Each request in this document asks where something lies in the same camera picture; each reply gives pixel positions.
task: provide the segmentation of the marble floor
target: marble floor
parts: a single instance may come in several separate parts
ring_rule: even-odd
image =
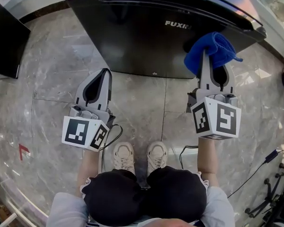
[[[57,192],[73,193],[82,150],[61,143],[63,116],[68,115],[78,85],[92,72],[107,67],[70,9],[48,14],[27,26],[32,30],[18,80],[0,80],[0,185],[10,201],[36,226],[44,226]],[[234,192],[284,141],[283,64],[260,45],[230,62],[242,109],[238,139],[216,143],[219,182]],[[185,113],[187,92],[196,79],[164,79],[113,72],[110,109],[124,132],[119,140],[135,149],[139,183],[145,185],[146,148],[162,140],[168,164],[180,168],[179,153],[197,145],[191,114]],[[19,144],[29,153],[19,157]],[[183,155],[186,169],[196,171],[196,151]],[[106,155],[110,168],[110,151]],[[250,222],[244,213],[264,199],[263,180],[278,172],[283,154],[230,197],[237,226]]]

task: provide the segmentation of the microfiber cloth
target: microfiber cloth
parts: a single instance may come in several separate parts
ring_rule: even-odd
[[[212,32],[198,39],[184,59],[186,67],[195,75],[198,74],[200,58],[204,49],[206,49],[206,54],[211,57],[214,69],[225,65],[232,59],[243,61],[237,57],[228,39],[218,32]]]

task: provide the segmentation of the red arrow mark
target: red arrow mark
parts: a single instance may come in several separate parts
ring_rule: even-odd
[[[28,148],[26,148],[25,146],[19,144],[19,154],[20,154],[20,160],[22,161],[22,150],[26,151],[29,153]]]

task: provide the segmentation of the person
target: person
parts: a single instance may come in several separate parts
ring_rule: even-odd
[[[167,166],[168,151],[162,142],[150,144],[149,189],[137,183],[130,143],[115,146],[115,168],[101,174],[99,153],[86,150],[76,196],[56,194],[46,226],[234,227],[233,208],[217,180],[214,141],[199,138],[198,145],[199,172],[193,174]]]

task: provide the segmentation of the black mini fridge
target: black mini fridge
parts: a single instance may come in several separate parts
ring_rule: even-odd
[[[266,38],[249,0],[66,0],[112,71],[193,78],[184,65],[203,35],[240,52]]]

